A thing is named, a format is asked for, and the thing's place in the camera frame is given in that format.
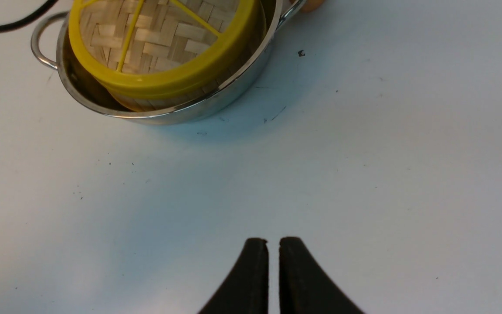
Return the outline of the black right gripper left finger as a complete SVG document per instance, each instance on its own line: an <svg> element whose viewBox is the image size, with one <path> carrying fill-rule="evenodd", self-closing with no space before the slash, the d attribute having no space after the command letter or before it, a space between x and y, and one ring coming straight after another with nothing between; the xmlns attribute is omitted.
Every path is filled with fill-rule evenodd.
<svg viewBox="0 0 502 314"><path fill-rule="evenodd" d="M265 239L248 238L233 268L201 314L267 314L269 253Z"/></svg>

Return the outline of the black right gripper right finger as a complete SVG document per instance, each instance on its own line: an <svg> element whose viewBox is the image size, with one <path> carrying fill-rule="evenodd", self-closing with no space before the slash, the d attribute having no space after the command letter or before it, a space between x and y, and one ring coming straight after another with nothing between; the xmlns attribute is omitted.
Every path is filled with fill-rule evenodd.
<svg viewBox="0 0 502 314"><path fill-rule="evenodd" d="M281 314L362 314L363 311L323 271L299 237L279 246Z"/></svg>

